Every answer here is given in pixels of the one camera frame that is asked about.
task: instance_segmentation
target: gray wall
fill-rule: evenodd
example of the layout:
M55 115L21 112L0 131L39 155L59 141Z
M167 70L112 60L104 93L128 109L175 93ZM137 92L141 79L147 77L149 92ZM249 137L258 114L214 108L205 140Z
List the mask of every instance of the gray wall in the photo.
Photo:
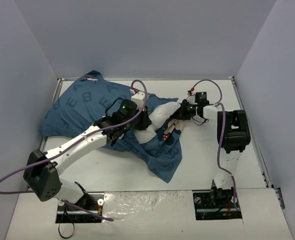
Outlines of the gray wall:
M56 80L47 59L13 0L0 0L0 178L24 166L40 144L38 124L50 107ZM23 190L22 174L0 186ZM0 195L0 240L17 195Z
M277 0L236 79L295 239L295 0Z
M235 75L275 0L15 0L57 77Z

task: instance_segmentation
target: blue cloth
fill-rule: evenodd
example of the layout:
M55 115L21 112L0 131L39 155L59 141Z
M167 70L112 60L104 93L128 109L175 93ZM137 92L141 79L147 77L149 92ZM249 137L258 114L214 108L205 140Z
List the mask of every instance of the blue cloth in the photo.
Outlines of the blue cloth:
M131 99L130 87L104 80L101 73L91 71L78 78L53 104L44 117L39 132L43 137L65 136L74 138L87 130L96 120L105 115L105 109L117 98ZM162 104L176 102L177 98L160 98L149 94L146 106L148 114ZM117 111L121 101L108 111ZM148 168L165 182L169 182L182 159L179 136L181 131L173 131L167 141L162 140L167 123L158 130L151 141L139 144L133 131L126 137L105 148L116 151L130 150L143 159Z

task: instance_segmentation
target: purple cable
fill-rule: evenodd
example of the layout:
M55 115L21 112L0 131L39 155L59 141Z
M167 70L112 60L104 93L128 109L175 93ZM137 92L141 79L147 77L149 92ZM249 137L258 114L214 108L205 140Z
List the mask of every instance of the purple cable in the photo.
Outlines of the purple cable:
M118 128L118 127L124 126L124 125L126 125L126 124L132 122L134 119L136 119L136 118L141 114L141 112L142 112L143 109L145 108L145 105L146 105L147 100L148 100L148 91L147 91L147 88L146 88L146 86L144 85L144 83L143 83L141 80L138 80L138 79L137 79L137 80L134 80L134 81L132 82L132 84L131 84L131 88L133 88L133 85L134 85L134 83L136 83L136 82L139 82L140 84L142 84L143 89L144 89L144 92L145 92L144 103L143 103L142 108L138 111L138 113L135 114L135 115L134 115L132 118L130 118L129 120L127 120L127 121L125 121L125 122L122 122L122 123L120 123L120 124L113 125L113 126L108 126L108 127L104 127L104 128L101 128L101 129L98 129L98 130L92 131L92 132L86 134L86 135L85 135L86 137L90 137L90 136L92 136L92 135L94 135L94 134L96 134L96 133L98 133L98 132L102 132L102 131L105 131L105 130L108 130L108 129ZM48 158L48 159L45 159L45 160L42 160L42 161L38 161L38 162L35 162L35 163L33 163L33 164L30 164L30 165L27 165L27 166L21 167L21 168L15 170L15 171L13 171L13 172L11 172L11 173L5 175L4 177L2 177L2 178L0 179L0 183L2 183L2 182L5 181L6 179L10 178L11 176L13 176L13 175L15 175L15 174L17 174L17 173L19 173L19 172L22 172L22 171L24 171L24 170L27 170L27 169L33 168L33 167L35 167L35 166L38 166L38 165L41 165L41 164L44 164L44 163L48 163L48 162L50 162L50 161L52 161L52 160L54 160L54 159L56 159L56 158L62 156L63 154L65 154L67 151L69 151L70 149L72 149L73 147L75 147L76 145L78 145L79 143L81 143L82 141L84 141L84 138L79 139L78 141L76 141L75 143L71 144L69 147L67 147L67 148L64 149L62 152L60 152L59 154L57 154L57 155L55 155L55 156L53 156L53 157L50 157L50 158ZM33 191L0 191L0 194L1 194L1 195L26 194L26 193L33 193ZM67 204L69 204L69 205L71 205L71 206L73 206L73 207L75 206L73 203L70 203L70 202L68 202L68 201L65 201L65 203L67 203ZM96 218L100 218L100 219L102 219L102 220L111 221L111 218L102 217L102 216L100 216L100 215L98 215L98 214L96 214L96 213L93 213L93 212L87 211L86 209L83 209L83 208L80 208L80 207L78 207L78 208L79 208L80 210L82 210L82 211L85 211L85 212L87 212L87 213L90 213L91 215L95 216Z
M234 204L234 207L237 211L241 212L241 210L238 208L237 206L237 203L236 203L236 199L237 199L237 185L236 185L236 180L234 178L234 176L232 175L232 172L230 172L229 170L227 170L226 168L222 167L221 164L220 164L220 153L221 153L221 146L222 146L222 142L223 142L223 137L224 137L224 131L225 131L225 128L226 128L226 110L224 108L224 105L223 103L221 103L221 100L222 100L222 90L220 88L220 86L214 82L213 80L210 80L210 79L203 79L203 80L200 80L198 81L196 84L194 84L194 86L192 87L193 89L196 87L196 85L198 85L199 83L201 82L204 82L204 81L208 81L208 82L211 82L213 84L215 84L219 90L219 94L220 94L220 98L219 100L214 104L215 106L221 106L222 108L222 114L223 114L223 120L222 120L222 130L221 130L221 135L220 135L220 138L219 138L219 143L218 143L218 148L217 148L217 156L216 156L216 162L217 162L217 166L220 170L230 174L231 178L232 178L232 182L233 182L233 204Z

